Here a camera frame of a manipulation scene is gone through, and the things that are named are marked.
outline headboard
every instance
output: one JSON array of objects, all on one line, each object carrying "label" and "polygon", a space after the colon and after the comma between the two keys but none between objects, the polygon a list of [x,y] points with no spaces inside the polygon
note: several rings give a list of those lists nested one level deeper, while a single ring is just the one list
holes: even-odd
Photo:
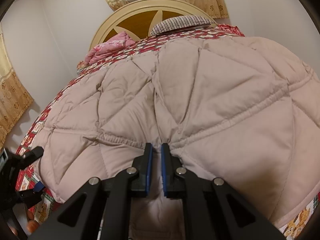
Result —
[{"label": "headboard", "polygon": [[180,0],[139,0],[116,10],[96,32],[90,49],[120,32],[139,41],[150,35],[159,22],[181,15],[199,15],[213,20],[201,9]]}]

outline striped pillow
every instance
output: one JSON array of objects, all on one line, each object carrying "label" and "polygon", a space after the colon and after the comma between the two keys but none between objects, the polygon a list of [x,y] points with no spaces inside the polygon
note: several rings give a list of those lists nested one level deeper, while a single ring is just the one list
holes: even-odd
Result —
[{"label": "striped pillow", "polygon": [[151,36],[158,34],[168,34],[172,31],[183,31],[186,28],[193,27],[209,27],[211,24],[215,23],[213,20],[209,20],[205,17],[198,15],[184,15],[166,19],[157,25],[155,25],[150,33]]}]

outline metal bolt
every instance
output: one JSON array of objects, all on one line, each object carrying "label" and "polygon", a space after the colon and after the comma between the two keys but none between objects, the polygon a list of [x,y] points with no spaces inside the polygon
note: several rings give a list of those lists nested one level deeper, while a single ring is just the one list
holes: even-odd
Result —
[{"label": "metal bolt", "polygon": [[135,167],[127,168],[128,174],[135,174],[137,172],[137,169]]},{"label": "metal bolt", "polygon": [[215,179],[213,180],[213,183],[214,183],[215,185],[217,185],[217,186],[222,186],[223,183],[224,183],[224,180],[223,180],[222,178],[215,178]]},{"label": "metal bolt", "polygon": [[186,170],[186,168],[180,167],[180,168],[177,168],[177,169],[176,169],[176,172],[177,172],[179,175],[182,175],[182,174],[186,174],[187,170]]},{"label": "metal bolt", "polygon": [[97,178],[97,177],[93,177],[93,178],[89,179],[90,185],[96,185],[98,183],[99,183],[99,178]]}]

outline black metal bracket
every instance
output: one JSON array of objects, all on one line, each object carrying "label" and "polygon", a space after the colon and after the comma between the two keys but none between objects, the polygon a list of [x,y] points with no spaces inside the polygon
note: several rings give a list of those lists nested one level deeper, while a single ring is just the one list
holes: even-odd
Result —
[{"label": "black metal bracket", "polygon": [[128,240],[131,198],[148,195],[152,151],[147,143],[144,154],[114,178],[89,179],[29,239],[97,239],[103,223],[100,239]]},{"label": "black metal bracket", "polygon": [[14,224],[18,232],[20,240],[26,240],[27,235],[17,221],[12,208],[18,203],[24,203],[27,208],[31,208],[41,199],[43,189],[34,191],[27,189],[16,191],[20,170],[27,168],[43,155],[43,148],[36,147],[31,151],[26,152],[23,156],[11,153],[8,149],[4,149],[0,154],[0,239],[17,239],[7,226],[8,220]]},{"label": "black metal bracket", "polygon": [[162,145],[167,198],[182,199],[187,240],[284,240],[283,234],[222,178],[199,178]]}]

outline floral blanket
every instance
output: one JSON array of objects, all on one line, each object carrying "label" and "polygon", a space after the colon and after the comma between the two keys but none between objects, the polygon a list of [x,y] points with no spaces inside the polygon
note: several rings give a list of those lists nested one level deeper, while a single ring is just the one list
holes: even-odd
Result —
[{"label": "floral blanket", "polygon": [[[79,82],[84,76],[96,72],[102,68],[107,68],[111,64],[128,58],[131,55],[141,54],[147,51],[157,51],[159,50],[168,40],[177,39],[177,38],[201,38],[201,39],[219,39],[225,36],[244,36],[238,28],[231,26],[224,26],[224,30],[221,28],[208,28],[208,29],[198,29],[188,32],[174,33],[166,36],[158,37],[148,37],[138,43],[123,49],[112,56],[99,61],[98,63],[93,64],[92,66],[84,69],[78,77],[70,81],[70,83],[61,90],[55,99],[44,109],[44,111],[39,115],[36,121],[31,126],[29,132],[21,142],[17,154],[22,155],[24,152],[30,150],[32,146],[33,139],[35,135],[39,132],[41,127],[44,125],[44,122],[47,119],[47,116],[52,108],[52,106],[61,98],[63,93],[72,87],[74,84]],[[16,184],[16,190],[25,190],[33,188],[39,179],[34,175],[33,166],[29,166],[24,171],[21,171],[18,177]],[[319,203],[320,193],[315,196],[312,202],[301,211],[297,217],[290,221],[286,226],[280,228],[279,230],[287,237],[287,240],[295,239],[299,233],[302,231],[306,223],[309,221],[311,215],[313,214],[315,208]],[[30,209],[33,214],[35,214],[35,220],[42,223],[47,218],[48,215],[57,209],[60,204],[56,203],[50,190],[45,189],[44,199],[38,205]]]}]

